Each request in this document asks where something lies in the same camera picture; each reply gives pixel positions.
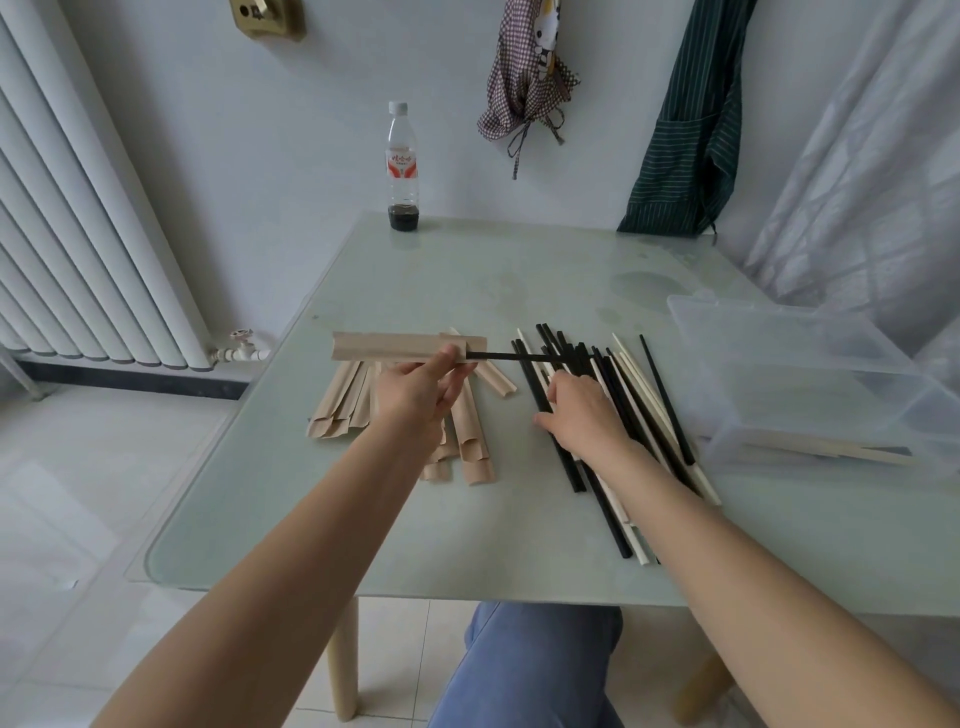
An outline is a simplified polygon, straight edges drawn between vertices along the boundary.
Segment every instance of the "white wall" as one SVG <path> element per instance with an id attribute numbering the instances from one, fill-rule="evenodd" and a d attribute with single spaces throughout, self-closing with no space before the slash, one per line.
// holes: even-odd
<path id="1" fill-rule="evenodd" d="M 740 175 L 718 222 L 734 257 L 877 2 L 759 0 Z M 502 2 L 306 0 L 299 44 L 246 38 L 227 0 L 62 5 L 211 330 L 278 335 L 356 211 L 385 206 L 389 99 L 410 103 L 424 214 L 614 228 L 692 0 L 564 0 L 559 52 L 583 83 L 567 143 L 533 129 L 516 182 L 475 127 Z"/>

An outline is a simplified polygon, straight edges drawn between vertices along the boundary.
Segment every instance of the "bottle label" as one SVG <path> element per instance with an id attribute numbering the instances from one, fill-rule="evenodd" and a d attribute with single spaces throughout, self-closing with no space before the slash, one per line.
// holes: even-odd
<path id="1" fill-rule="evenodd" d="M 387 174 L 412 180 L 417 176 L 417 154 L 409 149 L 387 150 Z"/>

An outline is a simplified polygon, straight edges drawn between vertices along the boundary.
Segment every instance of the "radiator valve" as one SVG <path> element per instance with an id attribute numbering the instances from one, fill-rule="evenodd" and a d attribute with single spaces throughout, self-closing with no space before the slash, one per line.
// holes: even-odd
<path id="1" fill-rule="evenodd" d="M 270 356 L 269 349 L 258 349 L 251 341 L 252 328 L 239 328 L 230 334 L 230 339 L 236 346 L 230 349 L 218 349 L 214 354 L 215 361 L 263 361 Z"/>

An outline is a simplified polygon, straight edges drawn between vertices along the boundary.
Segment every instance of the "hanging cloth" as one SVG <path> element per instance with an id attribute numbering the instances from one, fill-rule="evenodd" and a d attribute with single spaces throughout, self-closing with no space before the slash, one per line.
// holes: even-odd
<path id="1" fill-rule="evenodd" d="M 619 232 L 699 235 L 733 192 L 740 60 L 756 0 L 696 0 Z"/>
<path id="2" fill-rule="evenodd" d="M 517 130 L 507 148 L 514 160 L 514 179 L 520 149 L 535 121 L 564 143 L 558 133 L 564 113 L 558 106 L 570 100 L 570 89 L 580 79 L 557 58 L 559 28 L 560 0 L 507 0 L 487 80 L 487 110 L 477 129 L 490 141 Z"/>

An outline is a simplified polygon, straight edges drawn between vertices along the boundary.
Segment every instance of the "white radiator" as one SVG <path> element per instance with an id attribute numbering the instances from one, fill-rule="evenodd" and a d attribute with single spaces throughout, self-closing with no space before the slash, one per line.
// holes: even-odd
<path id="1" fill-rule="evenodd" d="M 0 0 L 0 345 L 210 369 L 209 336 L 55 0 Z"/>

